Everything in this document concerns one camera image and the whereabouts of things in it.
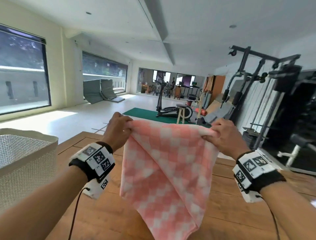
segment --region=pink checkered cloth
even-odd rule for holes
[[[217,148],[216,135],[190,124],[129,122],[120,196],[142,216],[156,240],[185,240],[202,222]]]

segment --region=white ceiling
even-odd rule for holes
[[[11,1],[131,59],[177,66],[220,67],[237,60],[229,46],[273,54],[316,32],[315,0]]]

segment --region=woven basket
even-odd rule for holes
[[[0,129],[0,212],[51,180],[57,145],[54,136]]]

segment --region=pink and white fabric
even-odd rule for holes
[[[208,128],[147,120],[129,122],[120,196],[139,212],[156,240],[185,240],[202,222],[217,148]]]

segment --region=yoga mat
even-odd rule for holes
[[[156,117],[157,115],[156,111],[150,111],[150,110],[141,109],[141,108],[132,108],[131,110],[128,110],[127,112],[123,114],[128,115],[128,116],[153,120],[156,122],[177,123],[177,119],[174,117]]]

